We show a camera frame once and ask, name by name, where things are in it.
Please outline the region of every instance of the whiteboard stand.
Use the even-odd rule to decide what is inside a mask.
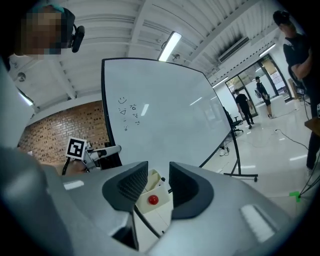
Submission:
[[[237,140],[236,140],[236,135],[235,135],[235,132],[232,128],[231,128],[231,135],[232,135],[234,148],[235,148],[236,162],[234,164],[234,167],[233,167],[231,173],[224,172],[223,174],[228,175],[230,177],[232,177],[232,176],[234,176],[234,177],[254,177],[254,182],[257,182],[258,181],[258,174],[242,174],[241,173],[239,149],[238,149],[238,144],[237,144]],[[234,173],[237,165],[238,165],[238,174]]]

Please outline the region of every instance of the office chair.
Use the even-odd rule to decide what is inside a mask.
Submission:
[[[241,121],[241,120],[238,120],[238,121],[235,121],[235,122],[232,121],[232,118],[231,118],[229,112],[226,111],[225,107],[223,107],[223,110],[224,110],[224,112],[225,112],[225,114],[226,114],[226,117],[228,118],[228,121],[229,121],[229,124],[230,124],[232,130],[234,131],[234,135],[237,136],[237,133],[236,133],[236,132],[244,132],[244,130],[236,129],[236,127],[237,127],[238,125],[240,125],[242,121]]]
[[[236,129],[236,127],[237,127],[238,125],[240,125],[240,124],[241,124],[241,120],[238,120],[238,121],[235,121],[235,122],[232,122],[232,123],[231,123],[231,128],[233,129],[235,136],[237,136],[237,133],[236,133],[236,132],[244,132],[244,130]]]

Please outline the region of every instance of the cable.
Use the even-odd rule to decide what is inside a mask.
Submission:
[[[143,224],[157,237],[160,239],[160,235],[158,234],[158,232],[151,226],[151,224],[149,223],[149,221],[147,221],[147,219],[143,216],[143,214],[139,211],[138,207],[136,205],[134,205],[134,212],[136,213],[136,215],[140,218],[140,220],[143,222]]]
[[[302,99],[303,99],[304,102],[306,102],[306,101],[305,101],[305,94],[304,94],[304,93],[302,94]],[[308,120],[310,120],[310,119],[309,119],[309,116],[308,116],[308,113],[307,113],[306,104],[304,104],[304,109],[305,109],[306,118],[308,118]]]
[[[226,147],[225,149],[226,149],[226,153],[224,153],[223,156],[227,157],[227,156],[229,156],[230,149],[228,147]]]
[[[309,189],[311,189],[318,181],[320,181],[320,175],[319,175],[319,177],[316,178],[316,180],[304,191],[304,189],[305,189],[306,186],[308,185],[308,183],[309,183],[312,175],[314,174],[314,171],[315,171],[315,169],[316,169],[316,167],[317,167],[317,165],[318,165],[318,163],[319,163],[319,162],[318,162],[318,161],[319,161],[319,157],[320,157],[320,153],[319,153],[319,155],[318,155],[318,157],[317,157],[317,159],[316,159],[316,164],[314,165],[314,167],[313,167],[313,169],[312,169],[312,174],[310,175],[308,181],[306,182],[306,184],[304,185],[303,189],[301,190],[300,195],[299,195],[299,198],[301,197],[301,195],[303,195],[305,192],[307,192]]]
[[[294,109],[294,110],[292,110],[291,112],[286,113],[286,114],[279,115],[279,116],[277,116],[276,118],[280,118],[280,117],[283,117],[283,116],[289,115],[289,114],[291,114],[292,112],[295,112],[295,111],[298,111],[298,110],[297,110],[297,109]]]
[[[62,175],[66,175],[66,171],[67,171],[67,167],[68,167],[68,165],[70,163],[70,159],[71,159],[71,157],[68,157],[66,159],[65,164],[64,164],[63,169],[62,169]]]
[[[269,138],[266,140],[266,143],[265,143],[263,146],[255,146],[255,145],[253,145],[251,142],[246,141],[246,140],[242,140],[242,139],[238,139],[238,141],[249,143],[249,144],[251,144],[251,145],[252,145],[254,148],[256,148],[256,149],[262,149],[262,148],[264,148],[264,147],[268,144],[268,142],[269,142],[269,140],[270,140],[270,138],[271,138],[272,135],[276,135],[276,133],[270,134]]]
[[[285,134],[282,132],[282,130],[280,130],[280,129],[275,129],[274,131],[275,131],[275,132],[276,132],[276,131],[280,131],[280,132],[281,132],[285,137],[287,137],[290,141],[295,142],[295,143],[298,143],[298,144],[304,146],[304,147],[306,148],[306,150],[309,151],[309,148],[307,148],[306,145],[303,145],[302,143],[300,143],[300,142],[298,142],[298,141],[295,141],[295,140],[293,140],[292,138],[289,138],[287,135],[285,135]]]

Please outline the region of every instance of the person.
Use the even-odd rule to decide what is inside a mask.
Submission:
[[[60,54],[61,49],[70,47],[75,16],[68,9],[56,4],[36,5],[21,15],[7,31],[1,48],[6,69],[10,70],[10,56]]]
[[[235,98],[235,102],[238,107],[239,113],[241,114],[241,111],[242,111],[242,113],[244,114],[245,120],[249,125],[249,129],[252,129],[252,125],[254,125],[255,123],[254,123],[254,120],[252,119],[250,109],[253,109],[253,105],[246,95],[239,93],[238,89],[235,89],[234,92],[237,95]]]
[[[264,85],[262,84],[262,82],[260,81],[260,77],[256,76],[255,77],[255,81],[256,81],[256,89],[258,90],[258,92],[261,94],[264,103],[266,105],[266,110],[268,113],[268,118],[270,119],[274,119],[276,118],[274,115],[272,115],[272,110],[271,110],[271,102],[270,102],[270,96],[267,93],[266,88],[264,87]]]
[[[310,97],[311,115],[313,118],[317,117],[317,105],[320,104],[320,89],[310,42],[305,35],[297,33],[295,25],[290,21],[288,12],[280,10],[274,12],[273,20],[285,35],[283,52],[288,67],[297,79],[302,81],[306,88],[306,93]],[[309,181],[309,185],[312,183],[311,176],[319,149],[320,137],[312,132],[309,140],[305,170],[305,178]]]

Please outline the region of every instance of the red ball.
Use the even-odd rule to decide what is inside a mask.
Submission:
[[[159,198],[156,195],[150,195],[148,198],[149,204],[150,205],[156,205],[157,203],[159,203]]]

